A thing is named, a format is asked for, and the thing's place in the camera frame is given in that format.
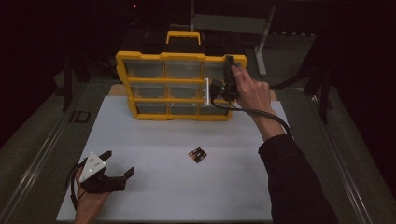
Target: black long-sleeve shirt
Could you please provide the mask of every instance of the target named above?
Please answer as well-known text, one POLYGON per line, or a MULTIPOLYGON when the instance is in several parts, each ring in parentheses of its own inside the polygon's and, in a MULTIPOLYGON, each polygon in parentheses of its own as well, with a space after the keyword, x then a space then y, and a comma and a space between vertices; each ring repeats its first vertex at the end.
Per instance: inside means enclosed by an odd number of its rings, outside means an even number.
POLYGON ((268 173, 275 224, 338 223, 318 177, 290 136, 268 139, 259 154, 268 173))

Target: hand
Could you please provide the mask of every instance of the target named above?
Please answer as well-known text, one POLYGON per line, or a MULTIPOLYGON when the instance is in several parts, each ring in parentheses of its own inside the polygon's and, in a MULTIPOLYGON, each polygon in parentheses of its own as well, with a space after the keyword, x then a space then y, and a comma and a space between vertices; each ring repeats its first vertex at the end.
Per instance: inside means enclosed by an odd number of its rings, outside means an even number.
MULTIPOLYGON (((262 110, 276 115, 276 112, 271 107, 271 94, 268 83, 251 78, 245 68, 233 66, 232 71, 239 93, 236 102, 244 109, 262 110)), ((262 115, 249 115, 259 128, 264 141, 273 136, 285 134, 282 126, 277 121, 262 115)))
POLYGON ((79 183, 79 177, 81 176, 82 168, 79 168, 76 172, 76 182, 78 183, 78 203, 75 224, 87 224, 93 223, 96 217, 102 210, 103 205, 106 202, 107 197, 111 192, 102 194, 90 194, 85 192, 79 183))

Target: toolbox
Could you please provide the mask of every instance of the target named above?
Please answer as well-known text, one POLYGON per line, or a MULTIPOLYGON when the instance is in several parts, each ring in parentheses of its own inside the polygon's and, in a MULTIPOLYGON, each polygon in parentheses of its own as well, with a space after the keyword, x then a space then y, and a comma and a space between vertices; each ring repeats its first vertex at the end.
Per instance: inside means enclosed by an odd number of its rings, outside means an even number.
MULTIPOLYGON (((131 31, 117 53, 117 72, 136 119, 228 120, 232 112, 209 103, 212 79, 224 79, 226 55, 246 67, 234 33, 131 31)), ((215 102, 229 107, 221 98, 215 102)))

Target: person's left hand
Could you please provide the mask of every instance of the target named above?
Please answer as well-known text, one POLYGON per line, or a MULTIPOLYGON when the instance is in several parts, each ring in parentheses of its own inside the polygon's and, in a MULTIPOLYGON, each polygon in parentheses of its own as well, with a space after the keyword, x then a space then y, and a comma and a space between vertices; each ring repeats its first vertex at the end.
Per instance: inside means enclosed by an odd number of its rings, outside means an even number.
POLYGON ((79 177, 81 176, 81 173, 82 168, 79 168, 76 172, 76 182, 78 184, 78 202, 75 224, 93 223, 102 210, 102 207, 111 192, 101 194, 90 194, 85 192, 79 183, 79 177))

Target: yellow handle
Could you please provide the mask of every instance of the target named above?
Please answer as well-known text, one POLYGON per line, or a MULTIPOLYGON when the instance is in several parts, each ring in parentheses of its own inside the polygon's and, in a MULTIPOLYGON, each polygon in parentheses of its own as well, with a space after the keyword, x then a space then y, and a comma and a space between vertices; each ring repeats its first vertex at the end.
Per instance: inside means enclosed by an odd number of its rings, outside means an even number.
POLYGON ((199 32, 194 31, 168 31, 168 36, 166 37, 166 44, 169 43, 170 37, 187 37, 187 38, 197 38, 198 45, 201 45, 201 38, 199 32))

